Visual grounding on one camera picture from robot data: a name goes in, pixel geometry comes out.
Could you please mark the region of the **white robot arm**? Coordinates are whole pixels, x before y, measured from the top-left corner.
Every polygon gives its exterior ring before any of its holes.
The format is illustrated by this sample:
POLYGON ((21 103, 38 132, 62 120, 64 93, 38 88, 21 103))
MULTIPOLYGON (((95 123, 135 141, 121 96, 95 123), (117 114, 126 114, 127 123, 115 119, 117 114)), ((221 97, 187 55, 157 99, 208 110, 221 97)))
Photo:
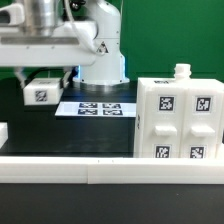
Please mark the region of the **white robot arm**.
POLYGON ((121 13, 107 0, 14 0, 0 6, 0 68, 25 85, 26 67, 77 67, 75 83, 129 82, 120 51, 121 13))

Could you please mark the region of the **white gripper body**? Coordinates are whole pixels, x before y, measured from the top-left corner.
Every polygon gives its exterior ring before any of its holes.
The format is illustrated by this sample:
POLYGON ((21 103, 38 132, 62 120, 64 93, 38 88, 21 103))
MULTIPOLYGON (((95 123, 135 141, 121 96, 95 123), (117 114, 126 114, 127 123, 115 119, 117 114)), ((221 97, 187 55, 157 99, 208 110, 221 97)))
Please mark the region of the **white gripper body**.
POLYGON ((49 37, 26 36, 17 26, 0 25, 0 67, 71 67, 96 60, 75 36, 70 22, 49 37))

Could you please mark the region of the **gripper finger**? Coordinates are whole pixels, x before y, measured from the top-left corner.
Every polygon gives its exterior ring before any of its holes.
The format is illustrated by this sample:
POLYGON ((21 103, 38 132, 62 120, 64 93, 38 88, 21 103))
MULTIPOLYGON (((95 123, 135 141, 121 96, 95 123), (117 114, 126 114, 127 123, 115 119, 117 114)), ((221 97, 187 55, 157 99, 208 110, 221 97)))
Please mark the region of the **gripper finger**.
POLYGON ((19 80, 20 86, 22 88, 24 88, 26 86, 26 80, 27 80, 27 76, 24 73, 24 68, 23 67, 15 67, 14 74, 17 77, 17 79, 19 80))
POLYGON ((73 78, 78 74, 78 67, 64 67, 63 72, 64 76, 62 78, 62 86, 67 88, 72 85, 73 78))

